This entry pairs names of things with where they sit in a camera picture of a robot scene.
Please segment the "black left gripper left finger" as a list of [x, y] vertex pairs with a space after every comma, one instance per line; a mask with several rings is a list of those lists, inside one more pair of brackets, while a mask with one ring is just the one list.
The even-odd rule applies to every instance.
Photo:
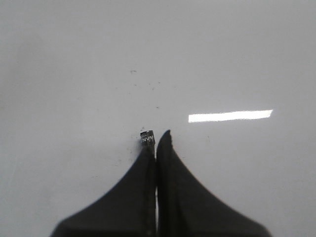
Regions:
[[53, 237], [154, 237], [156, 160], [144, 147], [124, 177], [104, 196], [64, 219]]

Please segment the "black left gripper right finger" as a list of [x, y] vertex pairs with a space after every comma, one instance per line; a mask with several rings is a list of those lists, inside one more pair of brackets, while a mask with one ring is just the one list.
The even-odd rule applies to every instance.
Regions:
[[162, 237], [267, 237], [261, 224], [209, 192], [182, 163], [170, 131], [157, 148], [158, 232]]

